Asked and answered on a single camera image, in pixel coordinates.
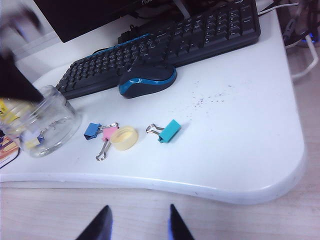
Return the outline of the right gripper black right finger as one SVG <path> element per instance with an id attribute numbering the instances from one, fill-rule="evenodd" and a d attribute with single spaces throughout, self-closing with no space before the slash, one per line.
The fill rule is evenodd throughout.
<path id="1" fill-rule="evenodd" d="M 169 240 L 195 240 L 174 204 L 170 205 L 168 219 Z"/>

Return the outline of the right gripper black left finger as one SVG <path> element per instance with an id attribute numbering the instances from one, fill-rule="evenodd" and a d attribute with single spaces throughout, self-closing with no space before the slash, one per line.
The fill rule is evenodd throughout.
<path id="1" fill-rule="evenodd" d="M 113 214 L 106 205 L 92 219 L 76 240 L 110 240 L 112 238 Z"/>

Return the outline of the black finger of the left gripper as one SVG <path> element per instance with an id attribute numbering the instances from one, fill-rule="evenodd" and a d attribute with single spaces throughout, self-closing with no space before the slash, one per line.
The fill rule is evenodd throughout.
<path id="1" fill-rule="evenodd" d="M 0 56 L 0 96 L 40 103 L 43 95 L 18 70 L 11 55 Z"/>

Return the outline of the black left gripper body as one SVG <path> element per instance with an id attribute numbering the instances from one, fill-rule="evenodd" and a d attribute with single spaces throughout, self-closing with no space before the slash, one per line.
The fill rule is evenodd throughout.
<path id="1" fill-rule="evenodd" d="M 24 40 L 29 40 L 28 29 L 34 28 L 38 32 L 42 31 L 42 25 L 34 13 L 34 11 L 28 7 L 22 7 L 18 11 L 14 12 L 11 17 L 11 28 L 15 30 Z"/>

